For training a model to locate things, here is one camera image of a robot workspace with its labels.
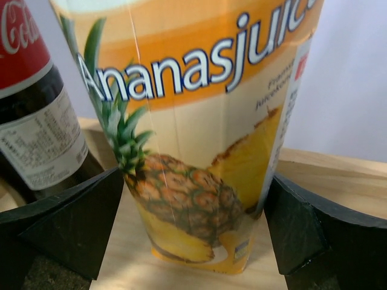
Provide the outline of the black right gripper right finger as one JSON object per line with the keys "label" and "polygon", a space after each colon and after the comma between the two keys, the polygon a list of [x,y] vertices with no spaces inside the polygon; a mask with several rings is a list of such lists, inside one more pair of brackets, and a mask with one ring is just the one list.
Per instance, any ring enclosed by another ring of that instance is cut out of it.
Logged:
{"label": "black right gripper right finger", "polygon": [[386,220],[276,174],[264,206],[288,289],[386,289]]}

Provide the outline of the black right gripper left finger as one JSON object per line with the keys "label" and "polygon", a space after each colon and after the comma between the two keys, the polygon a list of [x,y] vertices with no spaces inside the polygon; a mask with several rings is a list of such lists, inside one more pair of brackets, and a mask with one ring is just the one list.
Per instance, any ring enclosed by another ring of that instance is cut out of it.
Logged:
{"label": "black right gripper left finger", "polygon": [[123,190],[118,168],[1,213],[1,289],[89,289]]}

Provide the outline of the orange juice carton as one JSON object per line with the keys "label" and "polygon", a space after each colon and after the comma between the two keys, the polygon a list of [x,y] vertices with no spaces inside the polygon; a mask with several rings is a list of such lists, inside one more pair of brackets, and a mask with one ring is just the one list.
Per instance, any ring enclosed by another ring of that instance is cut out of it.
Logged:
{"label": "orange juice carton", "polygon": [[322,1],[52,1],[160,259],[243,272]]}

